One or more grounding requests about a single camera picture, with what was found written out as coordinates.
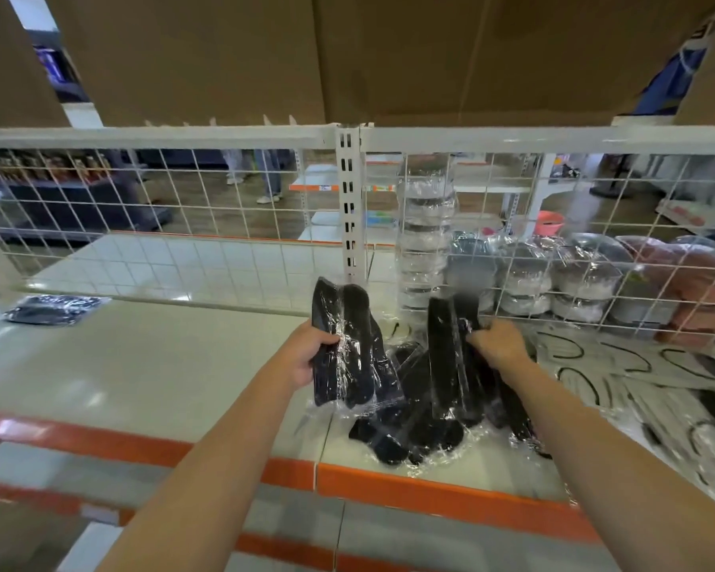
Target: wire grid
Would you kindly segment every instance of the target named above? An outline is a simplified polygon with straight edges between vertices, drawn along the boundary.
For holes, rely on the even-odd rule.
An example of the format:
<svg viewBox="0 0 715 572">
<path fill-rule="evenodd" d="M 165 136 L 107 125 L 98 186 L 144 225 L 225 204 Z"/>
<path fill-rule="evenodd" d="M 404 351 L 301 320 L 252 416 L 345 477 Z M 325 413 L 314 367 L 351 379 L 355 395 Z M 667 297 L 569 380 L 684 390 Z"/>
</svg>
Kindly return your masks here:
<svg viewBox="0 0 715 572">
<path fill-rule="evenodd" d="M 423 309 L 403 309 L 403 301 L 410 301 L 408 292 L 429 291 L 430 295 L 450 295 L 460 291 L 471 293 L 475 289 L 480 296 L 484 294 L 494 298 L 492 308 L 480 311 L 480 316 L 494 315 L 519 321 L 558 319 L 582 328 L 623 336 L 654 337 L 661 342 L 690 348 L 711 348 L 715 343 L 715 249 L 709 248 L 715 247 L 714 159 L 691 155 L 448 153 L 448 163 L 444 169 L 445 183 L 455 191 L 458 206 L 449 220 L 441 221 L 446 225 L 443 228 L 480 240 L 485 239 L 486 234 L 497 232 L 499 235 L 512 235 L 513 239 L 531 245 L 547 247 L 544 259 L 534 259 L 531 269 L 542 270 L 544 277 L 552 278 L 551 288 L 540 294 L 545 297 L 543 304 L 550 304 L 551 307 L 537 314 L 543 309 L 535 307 L 536 300 L 533 297 L 520 300 L 526 302 L 523 304 L 531 301 L 536 314 L 522 316 L 515 314 L 518 309 L 509 309 L 508 294 L 504 294 L 504 291 L 514 289 L 512 283 L 518 278 L 520 267 L 524 267 L 524 259 L 517 257 L 516 245 L 509 246 L 509 251 L 505 253 L 495 251 L 496 243 L 500 240 L 496 236 L 489 239 L 486 250 L 483 250 L 482 245 L 471 247 L 472 264 L 478 260 L 478 254 L 498 256 L 496 264 L 499 266 L 499 275 L 493 279 L 494 283 L 485 288 L 481 285 L 478 287 L 475 280 L 468 280 L 464 285 L 460 281 L 451 284 L 448 278 L 450 262 L 442 272 L 432 271 L 423 278 L 418 277 L 418 274 L 400 272 L 400 267 L 397 267 L 400 313 L 422 325 L 425 321 Z M 663 172 L 663 160 L 667 163 L 666 172 Z M 405 180 L 412 181 L 414 177 L 408 174 L 407 168 L 400 166 L 398 172 L 405 172 Z M 526 193 L 523 191 L 525 182 L 528 183 Z M 617 190 L 612 191 L 609 198 L 591 192 L 591 188 L 608 186 L 610 182 L 615 182 Z M 698 200 L 681 201 L 680 197 L 697 197 Z M 403 214 L 402 205 L 407 203 L 400 201 L 400 217 Z M 678 224 L 664 216 L 667 214 L 680 218 L 677 214 L 658 213 L 658 210 L 672 210 L 680 206 L 703 210 L 705 223 L 697 226 L 683 217 Z M 537 213 L 540 210 L 563 215 L 563 226 L 558 236 L 534 238 L 532 233 L 538 225 Z M 402 220 L 400 232 L 403 232 Z M 558 307 L 564 315 L 555 313 L 553 306 L 557 304 L 557 298 L 562 296 L 572 302 L 579 299 L 580 288 L 575 287 L 574 293 L 567 293 L 566 287 L 562 290 L 560 270 L 569 264 L 566 246 L 571 243 L 567 240 L 574 233 L 585 232 L 604 237 L 638 235 L 657 238 L 662 242 L 670 242 L 680 236 L 701 238 L 692 238 L 692 246 L 664 247 L 676 249 L 678 252 L 674 255 L 661 250 L 650 255 L 648 251 L 651 249 L 644 249 L 644 252 L 641 249 L 628 249 L 630 259 L 624 264 L 619 262 L 619 258 L 610 259 L 599 253 L 596 243 L 596 253 L 591 260 L 576 262 L 576 266 L 585 266 L 582 277 L 592 276 L 595 269 L 611 267 L 618 272 L 619 283 L 608 299 L 584 303 L 585 306 L 594 307 L 595 315 L 582 320 L 577 317 L 581 313 L 579 309 L 574 310 L 572 317 L 565 317 L 566 311 L 561 309 L 560 304 Z M 440 240 L 447 244 L 444 236 Z M 701 260 L 705 257 L 709 258 L 707 263 Z M 374 280 L 380 277 L 375 269 L 371 274 Z M 471 277 L 481 275 L 481 271 L 475 270 Z M 654 295 L 638 297 L 627 290 L 623 291 L 623 283 L 629 278 L 648 280 L 654 288 Z M 640 321 L 625 323 L 612 317 L 620 297 L 639 299 L 645 312 Z M 646 323 L 655 304 L 660 307 L 669 305 L 675 309 L 669 323 L 658 326 Z"/>
<path fill-rule="evenodd" d="M 342 253 L 309 226 L 338 196 L 294 190 L 308 158 L 334 154 L 0 149 L 0 250 L 33 290 L 309 312 Z"/>
</svg>

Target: slotted metal post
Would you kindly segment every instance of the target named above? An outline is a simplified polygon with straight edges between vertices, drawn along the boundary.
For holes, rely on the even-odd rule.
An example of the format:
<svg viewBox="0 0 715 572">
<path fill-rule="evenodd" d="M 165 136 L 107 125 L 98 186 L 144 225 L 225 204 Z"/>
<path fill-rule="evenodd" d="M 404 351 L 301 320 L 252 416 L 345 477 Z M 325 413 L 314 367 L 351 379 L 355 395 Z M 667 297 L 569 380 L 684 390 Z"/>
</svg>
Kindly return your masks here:
<svg viewBox="0 0 715 572">
<path fill-rule="evenodd" d="M 336 129 L 336 165 L 339 186 L 339 230 L 342 233 L 344 273 L 353 283 L 367 277 L 365 212 L 363 209 L 363 155 L 360 129 Z"/>
</svg>

